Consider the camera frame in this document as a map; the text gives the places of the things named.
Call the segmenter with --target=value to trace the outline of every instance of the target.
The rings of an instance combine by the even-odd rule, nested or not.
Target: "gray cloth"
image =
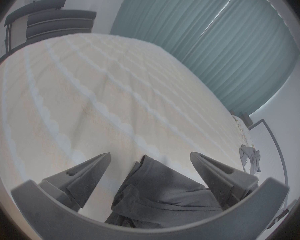
[[[252,146],[241,145],[239,148],[239,154],[242,166],[246,164],[247,158],[250,160],[250,174],[254,175],[257,171],[260,171],[260,151],[255,150]]]
[[[106,223],[133,228],[167,228],[222,212],[203,185],[144,156],[116,194]]]

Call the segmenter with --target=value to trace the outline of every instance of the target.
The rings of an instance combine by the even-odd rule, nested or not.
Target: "teal curtain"
[[[284,84],[299,50],[267,0],[231,0],[212,22],[228,1],[124,0],[111,34],[161,46],[228,110],[251,114]]]

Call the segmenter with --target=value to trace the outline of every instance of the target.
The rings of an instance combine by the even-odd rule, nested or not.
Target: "striped bedding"
[[[243,170],[242,144],[215,95],[147,42],[68,35],[26,46],[0,65],[0,176],[8,192],[110,152],[110,166],[80,211],[104,221],[144,154],[203,183],[190,152]]]

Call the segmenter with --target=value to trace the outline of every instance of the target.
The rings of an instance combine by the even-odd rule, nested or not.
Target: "folded black clothing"
[[[144,155],[114,197],[106,223],[136,228],[167,228],[222,212],[202,184]]]

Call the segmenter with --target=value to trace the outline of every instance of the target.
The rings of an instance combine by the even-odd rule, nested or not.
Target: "beige bedsheet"
[[[239,170],[235,120],[160,47],[101,34],[26,46],[0,65],[0,177],[9,192],[98,154],[112,162],[80,213],[104,221],[144,154],[198,181],[191,151]]]

